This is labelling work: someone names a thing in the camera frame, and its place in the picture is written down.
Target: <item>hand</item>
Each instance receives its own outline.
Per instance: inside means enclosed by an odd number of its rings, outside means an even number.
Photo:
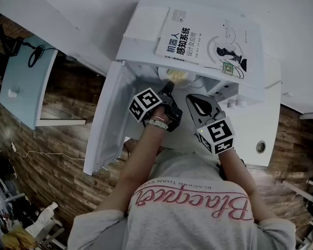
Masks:
[[[169,120],[169,117],[165,114],[165,108],[164,106],[158,106],[156,107],[153,111],[152,111],[152,115],[153,116],[157,116],[159,118],[162,118],[164,121],[165,124],[169,124],[170,123],[170,120]]]

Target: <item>round hole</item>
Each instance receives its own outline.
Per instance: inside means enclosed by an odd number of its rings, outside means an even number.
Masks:
[[[262,154],[266,150],[266,143],[264,141],[260,141],[256,145],[256,152]]]

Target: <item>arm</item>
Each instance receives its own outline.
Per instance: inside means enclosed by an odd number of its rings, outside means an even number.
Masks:
[[[169,122],[162,106],[156,108],[153,115],[164,119],[165,123]],[[137,146],[125,162],[115,189],[95,211],[127,211],[133,193],[148,179],[164,133],[164,129],[156,126],[145,127]]]
[[[278,218],[262,201],[253,178],[234,149],[220,153],[219,160],[226,179],[241,186],[248,194],[255,222]]]

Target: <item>open door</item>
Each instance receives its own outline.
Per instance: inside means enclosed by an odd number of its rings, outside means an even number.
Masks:
[[[134,80],[135,76],[121,62],[112,62],[89,134],[84,173],[92,175],[120,155],[128,105],[136,94]]]

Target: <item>small white knob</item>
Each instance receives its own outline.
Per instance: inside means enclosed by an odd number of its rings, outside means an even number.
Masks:
[[[17,92],[12,91],[11,89],[8,90],[8,97],[15,98],[17,97]]]
[[[235,103],[227,102],[227,107],[228,108],[235,108]]]
[[[247,103],[246,101],[243,101],[243,100],[236,100],[235,105],[238,107],[246,107]]]

